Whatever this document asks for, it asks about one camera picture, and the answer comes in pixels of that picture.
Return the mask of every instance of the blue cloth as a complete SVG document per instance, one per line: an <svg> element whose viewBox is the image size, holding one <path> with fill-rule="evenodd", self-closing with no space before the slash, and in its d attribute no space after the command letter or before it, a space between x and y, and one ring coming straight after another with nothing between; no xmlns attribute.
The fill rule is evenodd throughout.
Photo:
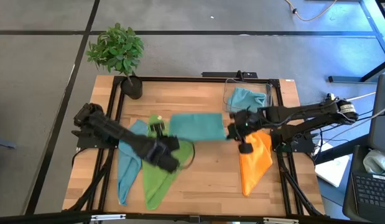
<svg viewBox="0 0 385 224"><path fill-rule="evenodd" d="M147 124L137 120L129 130L134 134L147 135ZM118 163L118 197L121 205L126 204L126 197L129 189L141 169L141 159L133 149L125 142L119 142L119 163Z"/></svg>
<svg viewBox="0 0 385 224"><path fill-rule="evenodd" d="M225 140L221 113L175 114L170 119L169 134L181 140Z"/></svg>
<svg viewBox="0 0 385 224"><path fill-rule="evenodd" d="M236 87L233 94L228 98L227 104L228 110L232 112L247 109L249 106L249 111L257 112L257 108L266 105L266 94L254 93L251 90Z"/></svg>

